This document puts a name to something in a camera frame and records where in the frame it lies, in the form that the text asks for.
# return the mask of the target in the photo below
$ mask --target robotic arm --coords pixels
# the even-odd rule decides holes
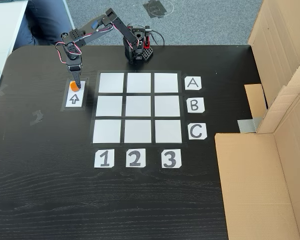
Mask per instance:
[[[149,26],[145,28],[127,27],[122,20],[115,14],[113,9],[106,11],[106,15],[98,16],[80,29],[74,29],[69,33],[63,33],[61,43],[66,53],[68,71],[73,75],[78,88],[81,88],[80,75],[82,69],[82,57],[80,47],[99,38],[111,30],[117,29],[123,35],[125,55],[130,63],[134,60],[144,60],[147,62],[153,54],[150,47]]]

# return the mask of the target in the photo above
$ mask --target gray carpet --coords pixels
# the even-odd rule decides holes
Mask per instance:
[[[77,28],[113,8],[125,23],[150,25],[160,32],[166,45],[245,45],[262,0],[160,0],[163,17],[149,0],[66,0]],[[156,40],[162,44],[160,37]],[[92,45],[122,45],[113,30]]]

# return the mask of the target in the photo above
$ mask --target wood grain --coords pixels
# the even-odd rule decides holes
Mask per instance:
[[[70,77],[53,47],[23,47],[8,58],[0,84],[0,240],[226,240],[215,133],[239,132],[251,113],[244,84],[260,83],[249,46],[153,47],[148,64],[129,65],[122,46],[86,46],[89,77],[84,111],[61,111]],[[91,120],[98,71],[182,71],[201,76],[206,111],[185,114],[206,123],[208,138],[188,140],[182,166],[161,168],[164,147],[146,149],[146,167],[94,168]],[[35,120],[40,110],[43,120]]]

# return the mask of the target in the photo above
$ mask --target orange object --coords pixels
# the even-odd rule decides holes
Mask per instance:
[[[76,85],[76,83],[75,83],[74,81],[71,81],[71,82],[70,82],[70,88],[71,88],[71,90],[74,91],[74,92],[77,92],[77,91],[80,90],[80,89],[77,87],[77,85]]]

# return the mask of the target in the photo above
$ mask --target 3x3 grid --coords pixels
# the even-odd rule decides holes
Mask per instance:
[[[92,143],[182,143],[177,73],[102,72],[98,77]]]

